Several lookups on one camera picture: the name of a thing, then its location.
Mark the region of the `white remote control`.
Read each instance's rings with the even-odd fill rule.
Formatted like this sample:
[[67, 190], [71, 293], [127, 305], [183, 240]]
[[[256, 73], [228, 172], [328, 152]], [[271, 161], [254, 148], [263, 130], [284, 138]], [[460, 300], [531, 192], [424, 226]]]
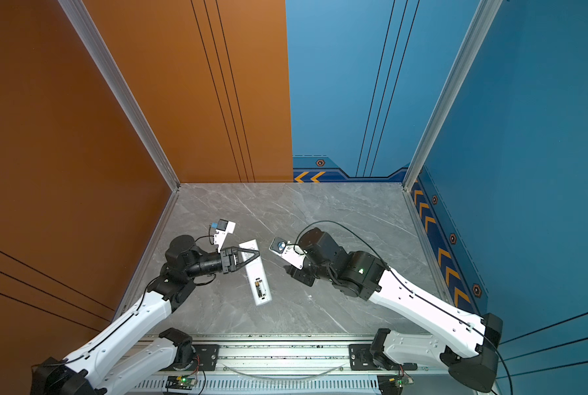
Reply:
[[[239, 245], [239, 247], [253, 249], [253, 250], [259, 250], [257, 240], [250, 240], [250, 241], [241, 243]], [[264, 270], [262, 258], [259, 257], [258, 259], [256, 259], [252, 263], [245, 266], [244, 269], [246, 271], [246, 276], [249, 280], [250, 289], [252, 291], [252, 295], [254, 298], [254, 303], [257, 306], [261, 306], [261, 305], [265, 305], [265, 304], [271, 302], [272, 301], [272, 293], [271, 293], [269, 284], [267, 282], [267, 276], [266, 276], [266, 273]], [[260, 301], [259, 298], [257, 297], [257, 292], [256, 292], [255, 285], [254, 285], [254, 282], [259, 278], [262, 279], [264, 282], [264, 290], [266, 293], [266, 298], [264, 301]]]

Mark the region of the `black AAA battery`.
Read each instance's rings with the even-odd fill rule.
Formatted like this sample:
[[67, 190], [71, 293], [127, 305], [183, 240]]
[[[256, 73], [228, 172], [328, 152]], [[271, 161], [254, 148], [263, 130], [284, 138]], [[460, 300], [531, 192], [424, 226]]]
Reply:
[[260, 278], [257, 279], [254, 282], [254, 285], [255, 285], [256, 292], [257, 292], [257, 297], [259, 298], [260, 301], [264, 301], [265, 298], [266, 298], [266, 293], [265, 293], [265, 290], [264, 290], [264, 282], [263, 282], [263, 280], [260, 279]]

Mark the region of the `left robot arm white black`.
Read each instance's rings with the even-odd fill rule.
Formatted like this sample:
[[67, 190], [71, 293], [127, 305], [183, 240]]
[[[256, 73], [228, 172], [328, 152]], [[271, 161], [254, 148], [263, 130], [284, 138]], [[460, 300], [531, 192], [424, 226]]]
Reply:
[[131, 357], [126, 353], [177, 311], [198, 287], [196, 278], [234, 273], [259, 259], [259, 248], [251, 240], [208, 253], [195, 238], [180, 235], [165, 257], [159, 276], [109, 327], [62, 360], [48, 358], [34, 368], [31, 393], [125, 394], [164, 368], [182, 372], [199, 366], [192, 337], [178, 329], [166, 329]]

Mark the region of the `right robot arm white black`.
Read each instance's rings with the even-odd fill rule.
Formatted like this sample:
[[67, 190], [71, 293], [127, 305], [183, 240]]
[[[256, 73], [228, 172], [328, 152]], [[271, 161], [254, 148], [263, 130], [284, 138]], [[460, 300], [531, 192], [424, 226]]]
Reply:
[[272, 252], [287, 261], [287, 274], [313, 286], [326, 280], [345, 296], [385, 307], [426, 330], [406, 335], [379, 329], [370, 346], [376, 367], [402, 370], [407, 364], [447, 369], [467, 388], [490, 393], [501, 366], [498, 347], [503, 321], [457, 308], [410, 283], [377, 253], [347, 252], [315, 227], [295, 242], [275, 238]]

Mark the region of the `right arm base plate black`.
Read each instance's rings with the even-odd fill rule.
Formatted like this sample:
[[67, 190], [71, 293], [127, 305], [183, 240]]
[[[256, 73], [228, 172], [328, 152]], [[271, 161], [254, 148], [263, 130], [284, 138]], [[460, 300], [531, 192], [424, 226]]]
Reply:
[[399, 364], [392, 361], [386, 354], [384, 354], [383, 346], [355, 343], [348, 346], [348, 352], [351, 370], [354, 371], [416, 371], [418, 369], [418, 364], [416, 363]]

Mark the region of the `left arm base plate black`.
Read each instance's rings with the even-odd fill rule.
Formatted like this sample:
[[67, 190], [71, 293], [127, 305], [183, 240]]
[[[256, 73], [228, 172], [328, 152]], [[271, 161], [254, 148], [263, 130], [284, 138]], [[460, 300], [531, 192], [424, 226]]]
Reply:
[[188, 373], [199, 371], [214, 371], [219, 357], [220, 346], [217, 344], [198, 344], [180, 347], [170, 365], [161, 371]]

